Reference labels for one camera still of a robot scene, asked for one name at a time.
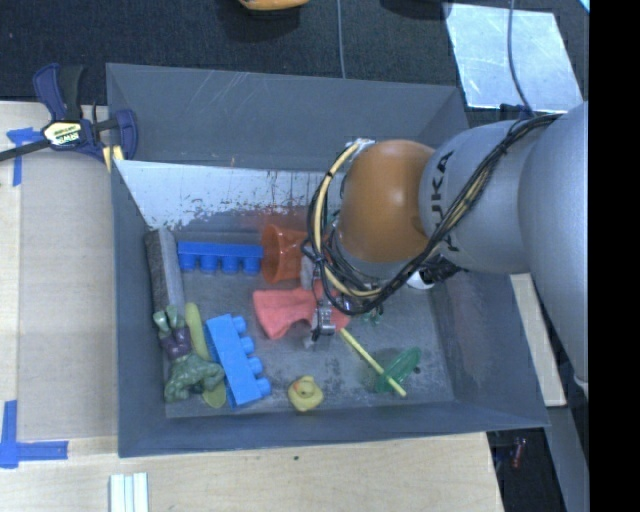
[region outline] blue tape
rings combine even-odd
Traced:
[[[13,142],[16,147],[44,139],[39,131],[34,130],[31,127],[9,130],[7,132],[7,137],[9,137],[9,140]],[[17,187],[20,183],[22,183],[22,157],[17,156],[13,162],[13,186]]]
[[[66,460],[69,441],[19,443],[16,440],[18,402],[4,403],[2,437],[0,438],[0,468],[15,469],[26,460]]]

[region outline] yellow toy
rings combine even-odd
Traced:
[[[204,340],[204,331],[202,330],[202,319],[200,318],[200,310],[193,302],[187,302],[184,305],[184,320],[189,327],[191,333],[191,346],[205,361],[211,361],[207,342]]]
[[[300,412],[318,407],[324,400],[322,390],[311,375],[304,375],[291,384],[287,394],[291,404]]]
[[[220,409],[220,407],[227,403],[227,389],[224,387],[224,381],[211,391],[205,389],[202,392],[202,399],[209,407]]]

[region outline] yellow cable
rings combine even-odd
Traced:
[[[344,151],[340,157],[333,163],[329,172],[324,177],[322,183],[320,184],[320,190],[318,192],[318,198],[316,201],[314,214],[314,224],[313,224],[313,237],[316,247],[322,250],[322,233],[321,233],[321,219],[322,219],[322,209],[324,207],[324,198],[327,195],[327,191],[329,190],[329,185],[331,180],[334,178],[335,174],[338,172],[340,167],[344,164],[344,162],[355,153],[361,146],[359,141],[354,142],[346,151]],[[329,269],[325,269],[325,273],[327,279],[331,281],[336,289],[346,295],[351,295],[355,297],[373,297],[380,293],[380,288],[376,288],[369,291],[360,291],[360,290],[352,290],[351,288],[345,286],[340,280],[333,275],[333,273]]]

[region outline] yellow stick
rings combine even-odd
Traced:
[[[365,360],[367,361],[367,363],[369,363],[375,371],[378,372],[379,375],[382,375],[384,373],[384,368],[382,366],[380,366],[376,360],[371,357],[369,355],[369,353],[362,348],[362,345],[360,345],[360,343],[358,343],[358,341],[351,335],[351,333],[349,331],[347,331],[346,329],[342,329],[340,331],[340,336],[342,336],[342,338],[344,339],[344,341],[346,341],[347,343],[349,343],[349,345],[351,345],[353,348],[355,348],[358,353],[365,358]],[[398,384],[395,379],[393,377],[385,377],[387,379],[387,382],[389,383],[389,385],[402,397],[406,397],[407,396],[407,392],[402,388],[402,386],[400,386],[400,384]]]

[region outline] gray bin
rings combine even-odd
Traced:
[[[459,92],[451,87],[127,65],[109,65],[107,78],[110,109],[136,114],[136,160],[171,164],[175,172],[217,167],[227,177],[250,169],[264,174],[256,190],[274,171],[322,176],[356,137],[408,138],[437,147],[467,128]],[[268,221],[299,225],[308,196],[282,202],[277,211],[245,203],[190,222],[152,220],[139,204],[138,188],[153,197],[166,183],[149,172],[144,186],[138,181],[131,189],[122,172],[124,177],[121,170],[112,172],[120,456],[548,425],[510,280],[472,272],[428,292],[401,290],[378,327],[361,320],[350,324],[383,363],[409,346],[423,350],[420,373],[407,379],[409,396],[403,400],[374,394],[372,370],[338,336],[316,350],[302,347],[302,327],[281,342],[267,340],[250,301],[251,290],[267,287],[261,276],[215,275],[207,281],[196,271],[185,276],[186,300],[199,303],[204,320],[223,313],[247,319],[273,393],[234,411],[208,408],[198,397],[166,405],[144,234],[168,223],[178,239],[257,241]],[[185,208],[180,201],[168,204]],[[286,402],[285,388],[309,371],[323,383],[326,400],[299,414]]]

